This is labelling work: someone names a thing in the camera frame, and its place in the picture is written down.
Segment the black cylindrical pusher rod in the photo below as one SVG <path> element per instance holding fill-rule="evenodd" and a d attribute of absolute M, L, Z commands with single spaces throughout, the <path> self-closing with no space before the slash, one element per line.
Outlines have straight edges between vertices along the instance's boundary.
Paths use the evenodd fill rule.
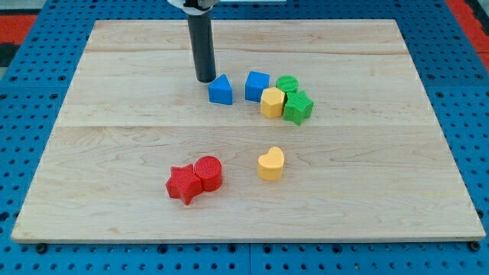
<path fill-rule="evenodd" d="M 192 45 L 196 78 L 201 83 L 210 83 L 216 78 L 212 20 L 210 13 L 206 12 L 201 15 L 188 15 L 187 23 Z"/>

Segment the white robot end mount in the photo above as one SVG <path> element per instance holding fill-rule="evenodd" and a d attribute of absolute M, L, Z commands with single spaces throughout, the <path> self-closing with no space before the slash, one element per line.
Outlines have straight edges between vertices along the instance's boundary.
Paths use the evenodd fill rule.
<path fill-rule="evenodd" d="M 175 8 L 181 9 L 187 15 L 203 15 L 210 11 L 219 0 L 167 0 Z"/>

